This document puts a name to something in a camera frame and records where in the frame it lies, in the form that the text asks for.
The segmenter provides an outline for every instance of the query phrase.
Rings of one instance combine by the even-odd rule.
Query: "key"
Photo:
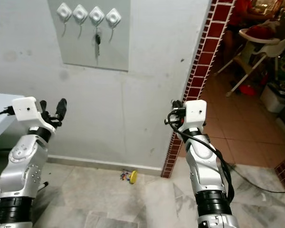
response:
[[[100,52],[99,52],[100,35],[96,34],[96,36],[95,36],[95,41],[96,41],[96,44],[97,44],[98,55],[100,55]]]

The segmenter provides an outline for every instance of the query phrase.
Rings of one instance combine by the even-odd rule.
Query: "terracotta floor tile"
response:
[[[218,122],[227,139],[253,141],[253,136],[244,121],[218,120]]]
[[[185,144],[182,144],[181,147],[180,147],[180,153],[179,153],[179,156],[180,157],[186,157],[186,150],[185,150]]]
[[[216,102],[213,106],[219,120],[243,120],[243,116],[231,100]]]
[[[207,102],[207,114],[206,114],[207,118],[216,118],[217,115],[215,113],[214,107],[213,107],[213,103],[211,102]]]
[[[268,164],[256,142],[227,139],[236,164],[268,167]]]
[[[219,125],[219,121],[216,118],[207,118],[206,126],[204,126],[204,133],[209,137],[225,138],[222,128]]]
[[[199,98],[200,98],[200,100],[207,101],[207,103],[211,102],[207,89],[204,89],[203,92],[201,92],[201,96]]]
[[[211,144],[219,151],[221,151],[226,162],[231,164],[235,163],[226,139],[210,137],[210,140]]]
[[[258,107],[260,104],[260,100],[256,96],[248,96],[245,94],[233,94],[230,99],[233,100],[239,109],[249,109],[254,106]]]
[[[239,108],[239,112],[245,121],[268,123],[267,116],[262,112],[259,106],[251,106],[250,108]]]
[[[275,168],[285,160],[285,145],[258,143],[263,156],[270,168]]]
[[[285,145],[285,132],[278,126],[278,124],[275,121],[271,123],[276,130],[277,136],[282,140],[283,144]]]
[[[247,122],[255,142],[283,144],[283,139],[272,123]]]

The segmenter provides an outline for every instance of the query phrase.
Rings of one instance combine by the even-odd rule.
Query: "marble floor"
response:
[[[284,190],[273,170],[238,165],[251,181]],[[131,185],[120,172],[47,163],[33,206],[34,228],[197,228],[189,167],[178,158],[172,177],[139,174]],[[232,172],[233,214],[241,228],[285,228],[285,194],[256,189]]]

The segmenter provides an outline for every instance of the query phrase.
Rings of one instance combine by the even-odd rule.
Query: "red brick tile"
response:
[[[170,155],[176,155],[179,152],[179,150],[171,150]]]
[[[203,82],[204,82],[203,77],[193,77],[193,81],[191,83],[191,86],[201,87],[203,85]]]
[[[198,99],[198,97],[188,96],[188,97],[186,98],[186,101],[195,101],[195,100],[197,100],[197,99]]]
[[[203,32],[203,33],[201,34],[201,37],[203,37],[203,38],[206,38],[206,36],[207,36],[207,32]]]
[[[173,145],[170,149],[171,150],[178,150],[180,148],[179,145]]]
[[[209,11],[214,11],[214,9],[215,9],[215,5],[211,5]]]
[[[181,145],[181,140],[180,139],[174,139],[173,145]]]
[[[218,39],[206,39],[203,51],[214,52],[218,45]]]
[[[208,72],[208,66],[197,66],[194,72],[195,76],[205,76]]]
[[[212,53],[201,53],[199,57],[199,64],[209,65],[212,61]]]
[[[176,159],[176,155],[170,155],[169,159]]]
[[[227,2],[227,3],[233,3],[233,0],[218,0],[218,2]]]
[[[175,159],[168,159],[167,163],[175,163]]]
[[[188,96],[194,96],[197,97],[200,93],[200,88],[190,88]]]
[[[222,33],[223,29],[224,24],[212,22],[208,31],[208,37],[220,37],[220,34]]]
[[[166,164],[166,167],[173,167],[174,164]]]
[[[195,67],[192,67],[191,74],[194,75]]]
[[[231,6],[217,5],[212,20],[226,21]]]
[[[170,173],[171,173],[171,172],[169,172],[169,173],[165,173],[165,172],[164,172],[164,173],[161,175],[161,177],[169,178]]]
[[[208,16],[207,16],[207,18],[210,18],[210,19],[211,19],[211,18],[212,18],[212,15],[213,15],[213,13],[209,13]]]

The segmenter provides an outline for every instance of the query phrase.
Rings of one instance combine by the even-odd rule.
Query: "white wall hook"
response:
[[[56,12],[64,23],[66,23],[72,15],[72,10],[64,2],[58,7]]]
[[[98,6],[95,6],[94,9],[92,9],[92,11],[90,12],[89,16],[91,18],[92,23],[97,26],[100,24],[100,22],[102,22],[105,17],[105,14]]]
[[[73,11],[73,16],[79,25],[82,25],[84,23],[87,15],[88,15],[88,12],[80,4],[76,6],[75,10]]]
[[[110,25],[110,27],[115,28],[116,25],[122,19],[122,16],[118,13],[117,9],[113,8],[110,12],[106,15],[106,19]]]

